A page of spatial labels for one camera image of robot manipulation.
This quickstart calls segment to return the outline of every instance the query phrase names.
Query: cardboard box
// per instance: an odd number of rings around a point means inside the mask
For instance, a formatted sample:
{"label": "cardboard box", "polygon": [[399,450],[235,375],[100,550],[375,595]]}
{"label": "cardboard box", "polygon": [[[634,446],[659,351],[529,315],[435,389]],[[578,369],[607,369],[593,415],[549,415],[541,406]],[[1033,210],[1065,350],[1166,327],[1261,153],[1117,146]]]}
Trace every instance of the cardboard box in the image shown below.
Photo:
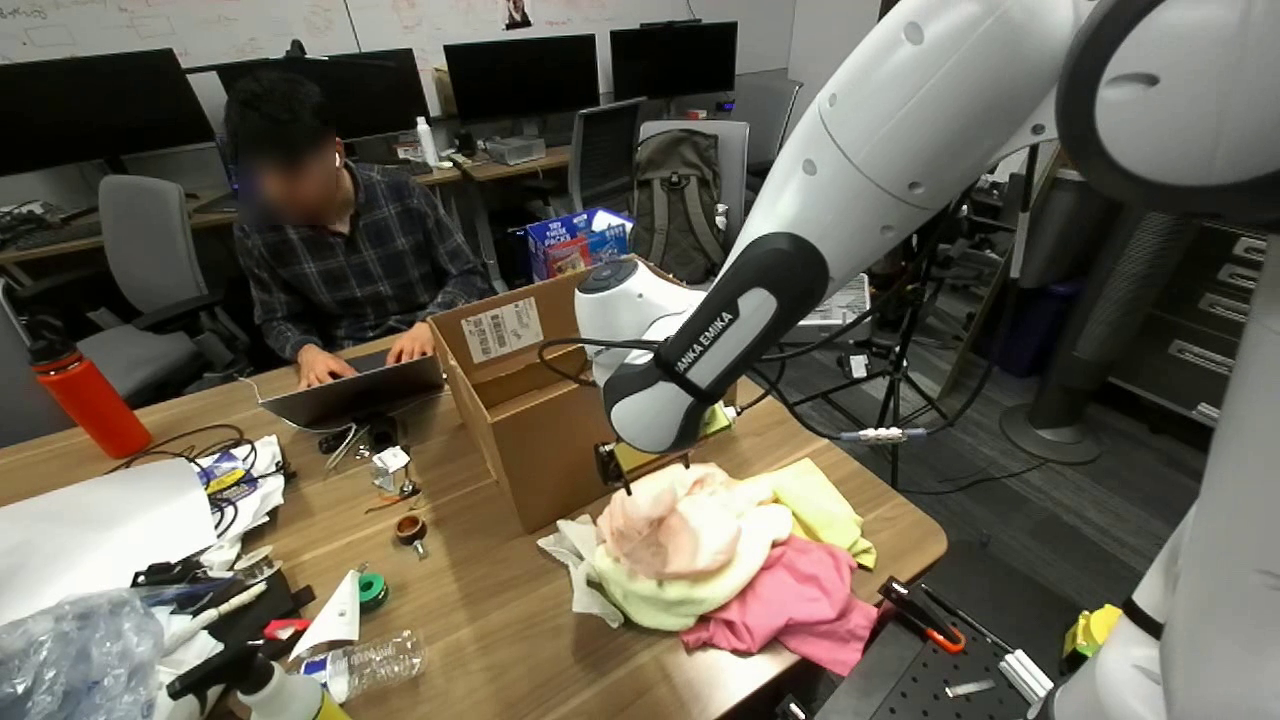
{"label": "cardboard box", "polygon": [[[524,529],[607,495],[598,463],[598,446],[611,442],[601,393],[541,366],[541,339],[579,336],[574,288],[578,277],[561,277],[432,322],[454,399]],[[587,369],[579,350],[546,356],[563,373]]]}

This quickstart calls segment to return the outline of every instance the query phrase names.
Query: white bottle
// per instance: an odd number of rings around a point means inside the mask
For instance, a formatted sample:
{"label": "white bottle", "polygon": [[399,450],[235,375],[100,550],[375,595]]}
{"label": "white bottle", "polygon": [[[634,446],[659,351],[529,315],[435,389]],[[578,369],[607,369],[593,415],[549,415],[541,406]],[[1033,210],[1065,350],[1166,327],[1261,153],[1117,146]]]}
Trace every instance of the white bottle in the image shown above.
{"label": "white bottle", "polygon": [[441,153],[435,153],[435,137],[432,137],[430,115],[418,115],[418,127],[412,127],[412,131],[418,131],[418,153],[419,153],[419,160],[435,170],[435,165],[441,165]]}

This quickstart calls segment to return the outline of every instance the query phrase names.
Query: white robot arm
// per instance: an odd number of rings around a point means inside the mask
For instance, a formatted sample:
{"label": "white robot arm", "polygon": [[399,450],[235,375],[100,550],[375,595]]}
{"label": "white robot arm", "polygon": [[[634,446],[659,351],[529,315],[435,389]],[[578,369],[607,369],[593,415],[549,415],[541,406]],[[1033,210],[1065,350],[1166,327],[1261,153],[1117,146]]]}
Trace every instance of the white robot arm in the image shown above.
{"label": "white robot arm", "polygon": [[[601,356],[611,430],[647,451],[687,450],[725,389],[831,288],[1004,150],[1052,131],[1085,181],[1130,204],[1280,227],[1277,35],[1277,0],[895,3],[798,123],[706,295],[672,295],[635,264],[579,288],[586,336],[659,339]],[[1202,499],[1136,590],[1166,642],[1124,625],[1061,687],[1056,716],[1280,712],[1277,366],[1280,257],[1261,277]]]}

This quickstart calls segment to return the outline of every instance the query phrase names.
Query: wooden table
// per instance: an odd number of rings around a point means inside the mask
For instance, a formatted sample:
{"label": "wooden table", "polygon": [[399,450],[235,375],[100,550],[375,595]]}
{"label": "wooden table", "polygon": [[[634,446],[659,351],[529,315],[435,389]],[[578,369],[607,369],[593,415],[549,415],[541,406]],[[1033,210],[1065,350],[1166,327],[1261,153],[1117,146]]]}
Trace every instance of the wooden table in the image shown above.
{"label": "wooden table", "polygon": [[[389,697],[355,700],[355,716],[721,716],[798,666],[790,653],[687,656],[672,635],[578,620],[570,571],[521,531],[450,393],[419,399],[405,423],[412,468],[423,481],[423,499],[412,513],[432,529],[432,556],[393,550],[393,521],[410,510],[369,513],[379,495],[362,460],[325,471],[313,435],[255,410],[255,395],[288,393],[288,384],[294,373],[270,373],[141,415],[156,435],[214,419],[242,423],[250,435],[276,432],[301,477],[261,543],[273,543],[294,584],[313,584],[322,595],[355,566],[389,576],[393,599],[366,620],[366,635],[419,632],[430,673]],[[936,521],[841,450],[808,435],[777,399],[691,457],[735,477],[812,457],[864,513],[864,531],[882,550],[882,569],[856,590],[864,599],[889,571],[918,576],[949,550]],[[79,432],[15,446],[0,451],[0,505],[108,468],[114,460]]]}
{"label": "wooden table", "polygon": [[[464,181],[506,185],[506,181],[563,171],[570,157],[574,157],[574,150],[549,150],[546,157],[535,157],[529,165],[472,160],[468,171],[432,170],[432,171],[412,171],[412,181],[423,187],[454,187]],[[234,217],[229,217],[226,196],[194,199],[194,234],[229,227],[229,226],[234,226]],[[100,221],[94,214],[94,217],[60,226],[60,227],[36,234],[36,238],[21,242],[15,249],[5,249],[0,268],[53,262],[53,257],[79,257],[79,254],[96,254],[96,249],[104,249],[104,238],[100,238]]]}

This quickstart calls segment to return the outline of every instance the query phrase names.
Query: computer monitor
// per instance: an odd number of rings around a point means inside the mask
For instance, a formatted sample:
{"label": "computer monitor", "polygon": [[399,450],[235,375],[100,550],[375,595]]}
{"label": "computer monitor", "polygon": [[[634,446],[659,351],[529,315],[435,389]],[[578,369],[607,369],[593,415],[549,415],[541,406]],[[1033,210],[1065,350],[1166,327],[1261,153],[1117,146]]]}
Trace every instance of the computer monitor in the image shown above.
{"label": "computer monitor", "polygon": [[735,80],[735,24],[643,24],[607,31],[611,98],[678,102],[730,91]]}
{"label": "computer monitor", "polygon": [[0,65],[0,177],[206,141],[172,48]]}
{"label": "computer monitor", "polygon": [[334,137],[389,137],[410,131],[430,115],[430,98],[412,48],[354,51],[334,62],[245,62],[219,65],[218,76],[234,98],[255,74],[283,68],[309,76],[325,91]]}
{"label": "computer monitor", "polygon": [[598,35],[446,43],[461,121],[551,115],[601,106]]}

